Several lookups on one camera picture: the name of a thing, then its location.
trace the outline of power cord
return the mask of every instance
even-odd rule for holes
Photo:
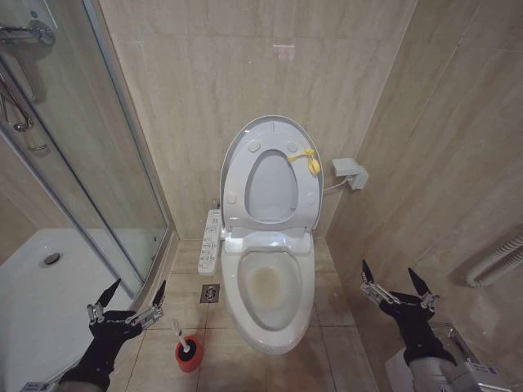
[[[337,188],[338,186],[342,186],[343,184],[345,184],[347,182],[347,177],[345,177],[345,180],[343,180],[342,182],[340,182],[339,184],[336,184],[336,185],[333,185],[333,186],[329,186],[328,188],[324,188],[324,192],[326,190],[331,190],[331,189],[334,189],[334,188]]]

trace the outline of metal door frame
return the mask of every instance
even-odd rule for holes
[[[67,165],[72,176],[77,181],[78,186],[82,189],[82,191],[85,193],[86,197],[91,202],[92,207],[96,211],[97,215],[99,215],[101,221],[103,222],[105,231],[110,233],[110,235],[112,237],[111,239],[113,239],[118,244],[118,248],[122,251],[126,260],[131,265],[134,274],[142,282],[141,289],[138,292],[133,292],[130,289],[130,287],[127,284],[125,284],[124,281],[122,281],[123,289],[134,301],[136,298],[141,296],[142,290],[146,286],[145,283],[150,280],[151,272],[155,270],[155,266],[157,264],[161,263],[163,258],[166,256],[166,251],[168,250],[168,244],[170,243],[171,237],[174,235],[175,238],[177,238],[177,232],[175,229],[174,221],[172,219],[171,213],[168,208],[166,198],[163,194],[163,190],[162,190],[162,187],[161,187],[161,184],[159,181],[158,174],[154,167],[152,157],[147,148],[145,136],[141,129],[141,125],[138,121],[138,116],[136,114],[136,110],[134,108],[134,105],[132,104],[131,95],[130,95],[129,90],[127,89],[127,84],[123,77],[123,71],[120,68],[120,65],[118,62],[118,57],[116,55],[112,41],[109,36],[109,31],[107,30],[107,27],[105,25],[105,20],[103,19],[100,5],[98,4],[98,2],[93,2],[91,0],[83,0],[83,5],[86,10],[86,16],[91,23],[92,31],[95,35],[95,39],[97,40],[98,46],[101,51],[102,58],[105,62],[105,65],[107,67],[107,70],[108,70],[108,73],[110,76],[110,79],[113,83],[113,87],[115,89],[118,101],[122,107],[123,114],[124,114],[124,117],[127,122],[127,126],[131,132],[132,139],[135,142],[138,154],[141,159],[141,163],[145,170],[145,175],[147,176],[151,189],[154,192],[154,196],[156,198],[157,204],[159,205],[160,211],[162,212],[163,219],[164,219],[165,223],[167,224],[167,227],[166,227],[163,237],[160,241],[160,244],[159,244],[158,250],[156,252],[156,255],[154,257],[154,260],[151,263],[149,271],[145,277],[141,276],[141,274],[138,271],[138,268],[134,265],[131,257],[127,254],[125,248],[123,247],[121,242],[116,237],[114,231],[107,225],[107,222],[105,221],[105,218],[103,217],[103,214],[101,214],[101,212],[98,210],[96,204],[91,199],[90,194],[83,187],[82,181],[76,176],[76,173],[70,166],[67,158],[62,154],[62,152],[58,148],[57,144],[55,143],[51,133],[47,130],[45,122],[40,118],[38,113],[34,110],[33,106],[28,102],[27,97],[25,96],[20,85],[18,84],[16,79],[13,77],[10,70],[7,68],[7,65],[3,64],[2,60],[0,60],[0,72],[2,72],[2,74],[4,75],[4,78],[9,83],[14,94],[16,94],[16,98],[20,100],[24,109],[31,115],[31,117],[36,122],[38,122],[41,125],[43,131],[46,134],[46,137],[51,140],[50,147],[52,147],[60,155],[60,158],[65,162],[65,165]],[[105,258],[105,255],[101,251],[101,249],[96,245],[96,243],[94,243],[91,240],[88,233],[76,221],[76,219],[74,218],[74,215],[61,202],[58,195],[53,191],[51,185],[45,180],[45,177],[42,176],[42,174],[40,173],[38,168],[35,167],[35,165],[33,165],[31,163],[31,161],[27,158],[26,154],[30,154],[30,153],[23,151],[23,149],[20,148],[20,146],[12,139],[10,132],[8,131],[8,129],[6,127],[1,126],[1,128],[2,128],[1,129],[2,137],[6,140],[6,142],[10,145],[10,147],[14,150],[16,155],[20,158],[21,162],[34,175],[34,177],[37,179],[37,181],[40,183],[40,185],[44,188],[46,193],[51,197],[51,199],[54,201],[54,203],[58,206],[58,208],[61,209],[63,211],[63,213],[71,220],[74,227],[86,239],[86,241],[91,246],[93,251],[100,257],[102,262],[108,268],[110,273],[115,278],[120,278],[118,272],[107,261],[107,259]]]

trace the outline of toilet lid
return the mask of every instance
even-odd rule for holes
[[[240,131],[221,169],[221,210],[227,230],[314,229],[323,172],[312,174],[307,158],[287,160],[304,149],[316,151],[305,131],[285,117],[258,118]]]

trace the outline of yellow plastic clip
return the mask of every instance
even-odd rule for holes
[[[307,157],[307,169],[309,169],[309,172],[311,172],[313,176],[320,172],[320,162],[318,162],[318,159],[314,158],[313,149],[304,149],[301,154],[295,155],[293,157],[287,157],[287,160],[289,162],[294,162],[300,157]]]

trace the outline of white pipe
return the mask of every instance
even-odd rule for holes
[[[467,284],[472,287],[489,286],[505,275],[508,271],[516,268],[519,264],[523,263],[523,248],[510,256],[507,260],[501,260],[505,256],[516,251],[519,247],[523,247],[523,234],[517,235],[509,242],[490,253],[485,259],[478,263],[478,265],[472,267],[465,277]]]

